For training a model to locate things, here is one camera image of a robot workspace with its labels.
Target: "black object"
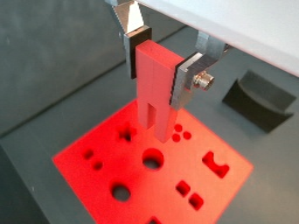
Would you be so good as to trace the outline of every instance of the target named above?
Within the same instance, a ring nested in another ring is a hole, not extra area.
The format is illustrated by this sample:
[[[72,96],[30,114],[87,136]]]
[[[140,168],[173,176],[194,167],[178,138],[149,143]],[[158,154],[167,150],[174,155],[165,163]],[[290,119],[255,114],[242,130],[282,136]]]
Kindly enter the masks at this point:
[[[237,80],[223,102],[229,104],[257,126],[270,132],[294,114],[286,109],[295,97],[258,74],[247,71]]]
[[[153,39],[153,28],[146,25],[124,35],[124,45],[127,48],[126,63],[130,66],[131,79],[136,78],[136,46],[143,44],[149,39]]]

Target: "red block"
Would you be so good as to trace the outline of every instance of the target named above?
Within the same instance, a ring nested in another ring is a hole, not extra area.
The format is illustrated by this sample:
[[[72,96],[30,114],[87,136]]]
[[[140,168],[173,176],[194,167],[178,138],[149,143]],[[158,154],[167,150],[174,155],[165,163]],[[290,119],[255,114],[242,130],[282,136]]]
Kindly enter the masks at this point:
[[[138,117],[149,129],[155,124],[155,137],[165,143],[174,131],[177,110],[170,105],[175,66],[183,58],[147,40],[135,49]]]
[[[149,168],[153,162],[157,169]],[[253,164],[183,109],[173,138],[145,129],[131,102],[54,158],[96,223],[215,223]],[[127,201],[114,197],[123,186]]]

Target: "small round hole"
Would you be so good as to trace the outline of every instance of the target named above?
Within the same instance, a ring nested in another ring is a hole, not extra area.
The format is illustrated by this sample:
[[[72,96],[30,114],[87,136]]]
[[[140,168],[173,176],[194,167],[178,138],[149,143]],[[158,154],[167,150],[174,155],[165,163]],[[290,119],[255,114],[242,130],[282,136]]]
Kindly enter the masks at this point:
[[[83,157],[86,159],[91,159],[94,157],[94,151],[92,150],[87,150],[83,154]]]
[[[185,131],[182,135],[186,140],[190,140],[193,138],[193,133],[189,131]]]
[[[175,124],[174,129],[175,129],[175,131],[182,132],[183,126],[181,124]]]
[[[112,196],[118,201],[126,202],[131,197],[131,192],[124,185],[115,185],[112,187]]]
[[[182,137],[179,134],[173,134],[173,140],[179,143],[182,141]]]
[[[165,155],[158,149],[149,149],[143,155],[145,166],[151,170],[158,170],[165,164]]]
[[[99,171],[102,169],[102,167],[103,167],[103,163],[102,162],[96,162],[94,164],[94,170]]]

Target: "metal bracket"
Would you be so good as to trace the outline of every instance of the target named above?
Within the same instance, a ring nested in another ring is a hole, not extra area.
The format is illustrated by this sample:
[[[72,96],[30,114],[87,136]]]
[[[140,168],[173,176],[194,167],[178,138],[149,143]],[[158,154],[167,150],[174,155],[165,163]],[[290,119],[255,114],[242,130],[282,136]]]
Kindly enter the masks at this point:
[[[124,41],[126,65],[131,79],[136,77],[136,46],[153,39],[153,29],[145,25],[145,20],[136,1],[106,0],[112,5],[112,15],[120,28],[120,38]]]
[[[207,73],[207,69],[219,61],[226,50],[226,43],[199,31],[195,47],[199,52],[177,67],[170,100],[171,106],[177,110],[191,100],[194,88],[210,89],[214,77]]]

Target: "table surface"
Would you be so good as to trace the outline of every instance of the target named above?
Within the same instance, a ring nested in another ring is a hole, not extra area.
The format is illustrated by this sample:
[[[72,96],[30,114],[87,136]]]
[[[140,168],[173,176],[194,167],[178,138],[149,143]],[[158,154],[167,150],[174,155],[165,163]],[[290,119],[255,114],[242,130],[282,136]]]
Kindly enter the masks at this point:
[[[183,57],[194,51],[197,31],[181,30],[162,44]],[[266,133],[222,99],[237,78],[253,70],[299,97],[299,79],[234,49],[210,70],[217,82],[198,91],[189,111],[254,164],[255,170],[221,224],[299,223],[299,101],[294,116]],[[7,156],[51,223],[94,223],[52,163],[52,156],[136,97],[126,65],[98,78],[0,139]]]

